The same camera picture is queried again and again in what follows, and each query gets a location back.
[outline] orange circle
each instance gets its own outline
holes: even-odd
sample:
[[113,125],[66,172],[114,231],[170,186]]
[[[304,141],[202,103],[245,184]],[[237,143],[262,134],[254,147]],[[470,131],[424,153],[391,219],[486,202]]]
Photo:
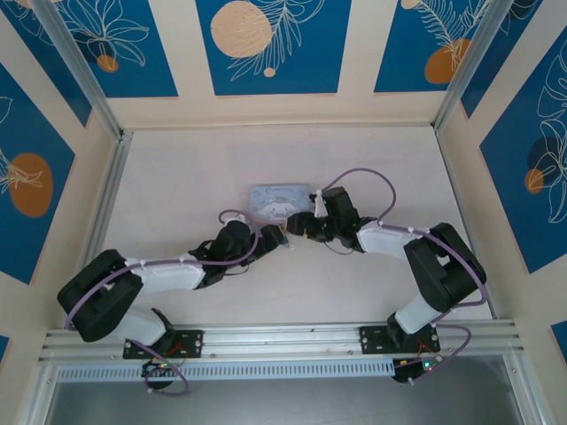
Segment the orange circle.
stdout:
[[537,168],[528,171],[524,179],[525,188],[534,195],[543,189],[543,173]]
[[118,61],[112,56],[100,55],[97,58],[97,65],[100,66],[100,69],[108,73],[115,73],[118,71]]
[[33,219],[44,215],[53,196],[53,175],[47,162],[34,153],[22,153],[12,161],[8,176],[14,180],[10,197],[18,211]]
[[447,84],[451,82],[457,66],[461,63],[469,48],[470,40],[461,39],[444,46],[431,55],[425,66],[425,79],[431,84]]

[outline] blue decorative panel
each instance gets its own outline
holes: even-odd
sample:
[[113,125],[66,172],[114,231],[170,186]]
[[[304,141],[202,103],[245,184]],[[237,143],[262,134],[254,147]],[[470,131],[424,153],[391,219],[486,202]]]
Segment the blue decorative panel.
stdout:
[[500,25],[488,50],[461,97],[462,106],[470,117],[493,82],[494,77],[516,46],[542,0],[515,0]]
[[30,283],[74,161],[0,65],[0,271]]
[[528,270],[567,252],[567,28],[481,144]]
[[445,90],[489,0],[400,0],[375,92]]
[[557,345],[559,345],[561,354],[565,359],[565,363],[567,363],[567,321],[557,323],[553,325],[551,329],[553,330],[553,335],[555,336]]
[[86,126],[92,109],[90,103],[28,6],[29,3],[26,0],[0,0],[0,9],[6,18],[12,23],[39,65],[53,81],[77,119],[83,126]]
[[197,0],[214,93],[336,93],[351,0]]
[[148,0],[54,4],[107,97],[177,96]]
[[10,343],[10,338],[0,335],[0,367],[2,367],[2,360],[4,360],[4,355],[8,351],[9,343]]

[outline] small box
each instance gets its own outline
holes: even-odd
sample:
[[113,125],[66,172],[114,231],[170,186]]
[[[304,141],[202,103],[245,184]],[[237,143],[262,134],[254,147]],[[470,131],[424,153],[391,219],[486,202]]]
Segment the small box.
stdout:
[[250,214],[258,222],[282,224],[293,214],[311,209],[306,184],[273,184],[250,189]]

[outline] metal bracket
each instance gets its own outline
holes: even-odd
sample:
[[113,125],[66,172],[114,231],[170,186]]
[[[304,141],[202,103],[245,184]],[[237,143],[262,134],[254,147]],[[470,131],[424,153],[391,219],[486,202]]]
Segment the metal bracket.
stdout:
[[[180,330],[175,335],[171,352],[161,354],[168,359],[200,359],[202,346],[202,330]],[[122,358],[124,360],[144,360],[153,359],[153,356],[127,341],[124,343]]]
[[412,335],[401,346],[396,347],[388,336],[387,326],[363,326],[360,328],[362,354],[398,354],[419,353],[423,346],[430,352],[440,352],[439,337],[437,330],[432,326],[426,326]]

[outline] aluminum rail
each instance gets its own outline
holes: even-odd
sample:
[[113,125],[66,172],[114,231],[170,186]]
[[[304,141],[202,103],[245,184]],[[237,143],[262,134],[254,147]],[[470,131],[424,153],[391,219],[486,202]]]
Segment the aluminum rail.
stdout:
[[[523,346],[512,320],[444,321],[466,326],[472,340],[464,356],[505,355],[522,352]],[[176,326],[178,329],[204,331],[200,359],[194,362],[263,361],[303,359],[399,359],[414,353],[393,355],[362,354],[359,328],[381,326],[379,323],[337,323],[273,326]],[[464,341],[458,329],[438,328],[441,355],[448,355]],[[79,334],[68,330],[48,332],[40,354],[40,365],[132,364],[124,360],[124,341],[117,337],[86,344]]]

